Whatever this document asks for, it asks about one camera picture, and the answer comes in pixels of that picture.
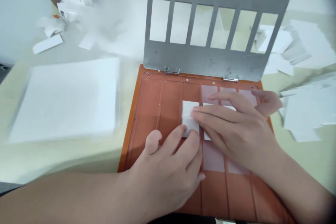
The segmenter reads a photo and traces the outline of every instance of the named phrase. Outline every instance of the stack of white paper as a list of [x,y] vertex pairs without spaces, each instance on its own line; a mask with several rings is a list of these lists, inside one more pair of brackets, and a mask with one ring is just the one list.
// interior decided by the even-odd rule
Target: stack of white paper
[[271,53],[264,71],[264,74],[274,74],[278,71],[287,75],[294,75],[294,67],[281,54]]
[[320,140],[314,129],[336,124],[336,72],[312,78],[304,85],[281,92],[279,110],[284,124],[298,142]]
[[[255,47],[257,51],[266,52],[268,44],[270,43],[274,26],[260,25],[256,38]],[[272,53],[283,53],[292,43],[293,38],[289,31],[279,30],[277,38],[272,47]]]
[[294,39],[283,57],[299,68],[321,69],[336,63],[336,54],[317,24],[292,20],[284,30]]
[[118,58],[35,67],[9,143],[111,133],[118,81]]

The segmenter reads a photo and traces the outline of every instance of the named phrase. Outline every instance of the slot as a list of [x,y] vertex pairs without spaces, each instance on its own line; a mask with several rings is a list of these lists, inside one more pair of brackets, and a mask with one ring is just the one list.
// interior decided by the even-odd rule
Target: slot
[[166,41],[170,1],[153,0],[149,39]]

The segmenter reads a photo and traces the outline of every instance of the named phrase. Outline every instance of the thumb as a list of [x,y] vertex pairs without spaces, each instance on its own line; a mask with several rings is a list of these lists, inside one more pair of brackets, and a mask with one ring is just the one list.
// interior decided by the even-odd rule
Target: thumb
[[197,178],[196,178],[195,184],[194,184],[194,186],[193,186],[193,188],[192,188],[191,195],[196,191],[198,185],[199,185],[203,180],[205,180],[205,174],[204,174],[203,172],[200,171],[200,172],[198,173]]
[[162,134],[158,130],[153,130],[151,133],[149,133],[148,137],[146,138],[146,144],[144,153],[147,156],[152,155],[155,153],[159,147],[159,141],[162,139]]
[[264,100],[264,102],[258,104],[255,109],[266,118],[282,107],[282,102],[280,101],[278,95],[272,91],[254,89],[252,90],[252,94]]

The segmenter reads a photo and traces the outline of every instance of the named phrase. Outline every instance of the pink pad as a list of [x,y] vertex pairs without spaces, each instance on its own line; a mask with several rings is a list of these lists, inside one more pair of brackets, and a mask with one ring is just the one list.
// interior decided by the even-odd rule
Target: pink pad
[[245,96],[254,107],[258,105],[257,98],[251,93],[250,90],[239,90],[239,93]]
[[210,95],[215,93],[218,93],[218,88],[216,86],[202,85],[202,102],[219,105],[218,100],[211,101],[208,99]]
[[203,168],[215,172],[225,172],[224,154],[212,141],[203,141]]

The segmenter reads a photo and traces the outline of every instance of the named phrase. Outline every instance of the table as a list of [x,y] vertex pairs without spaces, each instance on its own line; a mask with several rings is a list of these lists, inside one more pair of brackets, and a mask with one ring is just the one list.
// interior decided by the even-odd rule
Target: table
[[[36,65],[56,64],[97,59],[104,53],[79,48],[81,38],[78,29],[70,25],[62,33],[63,44],[34,55],[31,48],[25,52],[7,78],[0,85],[0,181],[26,184],[40,176],[60,170],[87,172],[116,172],[124,141],[128,115],[131,108],[135,82],[141,57],[121,58],[121,120],[120,127],[111,135],[99,138],[76,138],[62,141],[7,144],[6,134],[15,118],[24,93],[29,69]],[[332,65],[323,71],[336,70]],[[296,69],[295,76],[282,73],[265,75],[262,79],[265,90],[279,92],[298,85],[322,71]],[[274,132],[281,147],[322,185],[335,192],[336,126],[318,129],[322,141],[297,143],[286,129],[282,128],[280,115],[271,116]]]

